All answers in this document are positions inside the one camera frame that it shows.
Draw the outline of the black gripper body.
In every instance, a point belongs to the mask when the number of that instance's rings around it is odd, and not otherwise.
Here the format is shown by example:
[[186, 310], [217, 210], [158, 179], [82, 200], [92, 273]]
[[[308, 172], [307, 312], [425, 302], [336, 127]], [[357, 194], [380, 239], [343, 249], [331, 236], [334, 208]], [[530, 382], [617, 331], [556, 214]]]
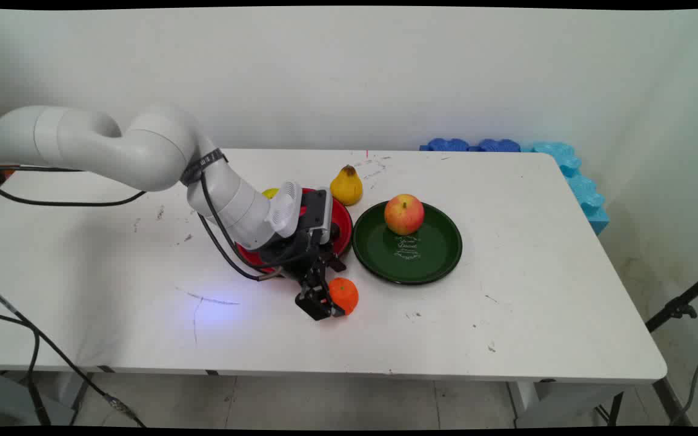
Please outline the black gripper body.
[[258, 268], [271, 271], [280, 268], [280, 274], [302, 285], [320, 285], [326, 282], [327, 269], [345, 270], [341, 256], [347, 250], [347, 238], [338, 234], [321, 243], [323, 234], [295, 234], [275, 241], [258, 251]]

